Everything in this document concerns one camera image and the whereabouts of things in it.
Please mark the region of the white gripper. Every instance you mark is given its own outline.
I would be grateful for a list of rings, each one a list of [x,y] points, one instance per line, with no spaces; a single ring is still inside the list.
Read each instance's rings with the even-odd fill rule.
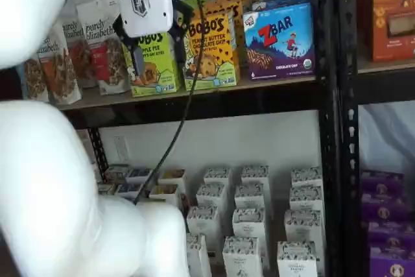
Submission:
[[[179,64],[185,62],[184,37],[194,9],[181,0],[118,0],[120,16],[113,29],[126,46],[135,74],[144,66],[143,52],[138,38],[169,31],[174,40],[174,52]]]

